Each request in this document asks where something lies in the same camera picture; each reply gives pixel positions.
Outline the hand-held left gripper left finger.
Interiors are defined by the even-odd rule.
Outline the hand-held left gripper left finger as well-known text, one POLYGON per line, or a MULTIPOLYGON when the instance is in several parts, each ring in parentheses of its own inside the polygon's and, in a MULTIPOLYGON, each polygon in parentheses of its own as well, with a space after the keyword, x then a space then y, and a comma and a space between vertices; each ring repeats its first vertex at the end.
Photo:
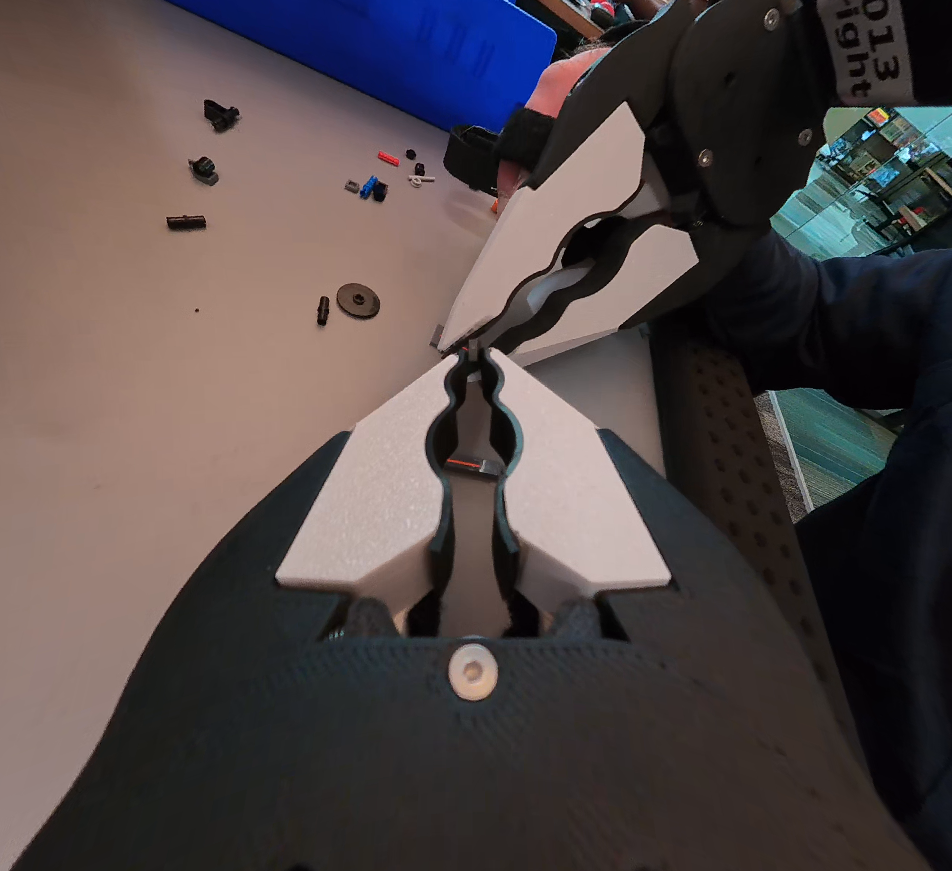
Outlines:
POLYGON ((343 440, 277 568, 282 588, 383 603, 411 637, 436 637, 455 558, 446 462, 474 363, 443 359, 343 440))

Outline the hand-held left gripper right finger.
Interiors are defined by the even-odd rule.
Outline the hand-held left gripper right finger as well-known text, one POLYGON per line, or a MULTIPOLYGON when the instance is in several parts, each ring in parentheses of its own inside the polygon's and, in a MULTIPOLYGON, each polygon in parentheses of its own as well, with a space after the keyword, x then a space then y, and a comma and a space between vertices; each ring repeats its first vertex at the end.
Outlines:
POLYGON ((480 355, 493 500, 494 576, 505 637, 538 637, 566 602, 664 589, 673 576, 599 428, 498 350, 480 355))

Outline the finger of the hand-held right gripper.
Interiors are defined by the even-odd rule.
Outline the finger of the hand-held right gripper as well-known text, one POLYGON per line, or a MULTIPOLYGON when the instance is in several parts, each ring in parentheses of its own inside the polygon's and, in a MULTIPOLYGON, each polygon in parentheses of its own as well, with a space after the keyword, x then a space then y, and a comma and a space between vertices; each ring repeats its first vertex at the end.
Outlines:
POLYGON ((579 226, 630 203, 642 183, 645 139, 623 102, 543 182, 511 196, 450 308, 440 353, 503 317, 518 289, 551 268, 579 226))
POLYGON ((685 231, 649 218, 608 226, 589 257, 532 280, 491 330, 491 347, 521 366, 601 340, 698 263, 685 231))

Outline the long grey orange-striped lego piece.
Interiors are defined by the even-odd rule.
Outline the long grey orange-striped lego piece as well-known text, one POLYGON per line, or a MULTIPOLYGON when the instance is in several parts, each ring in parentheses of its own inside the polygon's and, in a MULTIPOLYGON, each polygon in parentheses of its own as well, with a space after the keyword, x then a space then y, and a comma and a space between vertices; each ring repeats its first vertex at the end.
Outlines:
POLYGON ((496 480, 504 464, 490 438, 491 408, 482 386, 482 352, 473 340, 459 354, 467 370, 466 384, 455 411, 457 447, 446 462, 446 471, 496 480))

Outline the person's right forearm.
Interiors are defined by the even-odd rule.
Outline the person's right forearm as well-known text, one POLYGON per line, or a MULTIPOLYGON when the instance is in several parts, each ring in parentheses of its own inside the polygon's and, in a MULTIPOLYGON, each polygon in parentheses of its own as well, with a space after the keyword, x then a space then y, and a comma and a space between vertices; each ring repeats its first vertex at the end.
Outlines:
POLYGON ((768 232, 702 303, 753 389, 912 414, 950 404, 948 248, 817 260, 768 232))

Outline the person's right hand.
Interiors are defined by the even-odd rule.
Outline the person's right hand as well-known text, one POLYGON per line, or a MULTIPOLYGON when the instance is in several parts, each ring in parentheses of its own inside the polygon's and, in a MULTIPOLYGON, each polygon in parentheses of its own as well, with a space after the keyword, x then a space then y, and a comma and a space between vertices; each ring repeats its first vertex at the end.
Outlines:
POLYGON ((530 101, 507 120, 496 145, 497 215, 505 211, 509 199, 534 169, 569 92, 608 51, 608 45, 597 44, 551 64, 542 73, 530 101))

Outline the blue plastic bin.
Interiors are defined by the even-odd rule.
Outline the blue plastic bin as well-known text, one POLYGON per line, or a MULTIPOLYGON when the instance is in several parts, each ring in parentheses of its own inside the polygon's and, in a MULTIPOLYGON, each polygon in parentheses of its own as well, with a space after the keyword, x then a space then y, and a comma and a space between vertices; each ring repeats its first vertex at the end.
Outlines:
POLYGON ((556 33, 507 0, 166 0, 444 130, 501 129, 556 33))

